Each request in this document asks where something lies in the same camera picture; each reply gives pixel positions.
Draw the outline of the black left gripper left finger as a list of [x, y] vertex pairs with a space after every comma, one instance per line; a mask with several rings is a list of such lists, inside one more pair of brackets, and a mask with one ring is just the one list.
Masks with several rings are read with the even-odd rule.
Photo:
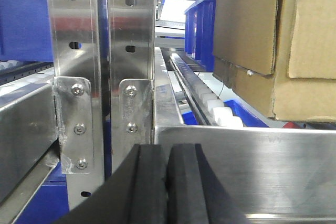
[[135, 144], [112, 176], [56, 223], [166, 223], [165, 177], [161, 146]]

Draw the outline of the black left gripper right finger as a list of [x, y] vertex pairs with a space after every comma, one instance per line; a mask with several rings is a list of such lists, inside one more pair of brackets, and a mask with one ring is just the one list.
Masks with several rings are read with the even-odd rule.
[[169, 223], [250, 223], [199, 144], [176, 144], [167, 165]]

